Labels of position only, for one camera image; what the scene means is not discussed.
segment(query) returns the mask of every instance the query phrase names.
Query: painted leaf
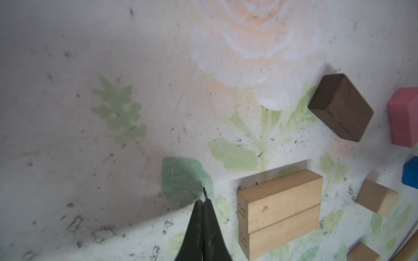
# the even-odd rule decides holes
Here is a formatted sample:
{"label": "painted leaf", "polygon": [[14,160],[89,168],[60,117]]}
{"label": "painted leaf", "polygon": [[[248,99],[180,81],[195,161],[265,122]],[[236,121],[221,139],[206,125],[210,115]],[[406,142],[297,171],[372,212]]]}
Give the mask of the painted leaf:
{"label": "painted leaf", "polygon": [[255,170],[258,157],[254,150],[244,149],[239,145],[217,138],[208,142],[212,156],[224,162],[227,170]]}
{"label": "painted leaf", "polygon": [[327,175],[331,175],[335,170],[335,163],[329,156],[328,152],[326,152],[325,155],[319,159],[319,163],[321,164],[321,170]]}
{"label": "painted leaf", "polygon": [[338,164],[337,170],[334,174],[334,182],[339,182],[344,179],[347,172],[350,170],[350,165],[347,163],[344,164]]}
{"label": "painted leaf", "polygon": [[395,247],[397,241],[398,241],[397,238],[392,238],[391,240],[389,240],[386,243],[386,250],[388,251],[392,250]]}
{"label": "painted leaf", "polygon": [[275,249],[273,251],[271,251],[271,255],[274,258],[279,258],[282,260],[286,260],[287,256],[289,255],[289,245],[286,244],[284,246],[279,247],[278,249]]}
{"label": "painted leaf", "polygon": [[343,213],[344,211],[340,209],[339,211],[331,212],[326,215],[323,219],[321,219],[321,221],[319,221],[319,228],[311,233],[311,238],[315,240],[315,238],[326,236],[334,232],[341,221]]}
{"label": "painted leaf", "polygon": [[193,158],[166,157],[161,171],[161,192],[164,197],[181,207],[203,198],[203,187],[213,197],[212,178],[202,164]]}
{"label": "painted leaf", "polygon": [[218,219],[219,225],[226,225],[231,220],[231,205],[227,202],[224,197],[219,197],[214,200],[214,208],[216,218]]}
{"label": "painted leaf", "polygon": [[398,220],[395,223],[395,231],[398,231],[408,220],[409,214],[412,210],[412,204],[409,204],[404,211],[399,215]]}
{"label": "painted leaf", "polygon": [[181,244],[183,243],[184,235],[186,234],[185,231],[178,232],[172,238],[168,240],[168,245],[170,246],[170,251],[177,255],[180,251]]}
{"label": "painted leaf", "polygon": [[319,246],[310,248],[308,251],[301,255],[298,261],[312,261],[316,257],[318,250]]}
{"label": "painted leaf", "polygon": [[299,128],[307,128],[312,126],[317,117],[308,109],[308,104],[316,91],[316,86],[310,88],[305,95],[299,100],[296,110],[290,115],[286,125],[286,132],[294,132]]}
{"label": "painted leaf", "polygon": [[105,105],[99,105],[93,108],[93,112],[99,115],[100,119],[108,119],[112,114],[112,110]]}
{"label": "painted leaf", "polygon": [[279,123],[280,117],[282,116],[282,111],[272,111],[270,115],[270,130],[273,130],[277,123]]}
{"label": "painted leaf", "polygon": [[372,220],[370,221],[370,226],[372,227],[373,235],[377,236],[380,233],[382,228],[382,216],[374,213]]}
{"label": "painted leaf", "polygon": [[346,244],[343,242],[339,246],[337,253],[334,255],[334,259],[336,261],[347,261],[347,253],[348,253],[348,248]]}

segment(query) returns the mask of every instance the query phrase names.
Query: light wooden block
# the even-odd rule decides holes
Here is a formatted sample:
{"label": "light wooden block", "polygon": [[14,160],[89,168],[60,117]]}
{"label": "light wooden block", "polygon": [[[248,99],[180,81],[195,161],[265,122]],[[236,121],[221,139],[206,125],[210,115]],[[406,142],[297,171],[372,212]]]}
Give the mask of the light wooden block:
{"label": "light wooden block", "polygon": [[380,256],[368,246],[359,243],[347,255],[347,261],[380,261]]}
{"label": "light wooden block", "polygon": [[383,216],[389,216],[398,198],[398,193],[390,188],[365,180],[356,202]]}
{"label": "light wooden block", "polygon": [[240,226],[251,234],[321,202],[323,178],[310,170],[238,191]]}
{"label": "light wooden block", "polygon": [[239,243],[249,261],[318,228],[321,205],[307,209],[252,234],[240,227]]}

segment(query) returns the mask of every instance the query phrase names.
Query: pink block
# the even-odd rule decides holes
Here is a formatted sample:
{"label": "pink block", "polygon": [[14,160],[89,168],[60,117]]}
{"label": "pink block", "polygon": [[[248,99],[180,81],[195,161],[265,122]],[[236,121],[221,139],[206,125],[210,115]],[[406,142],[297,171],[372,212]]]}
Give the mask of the pink block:
{"label": "pink block", "polygon": [[418,87],[399,89],[387,110],[393,144],[414,147],[418,142]]}

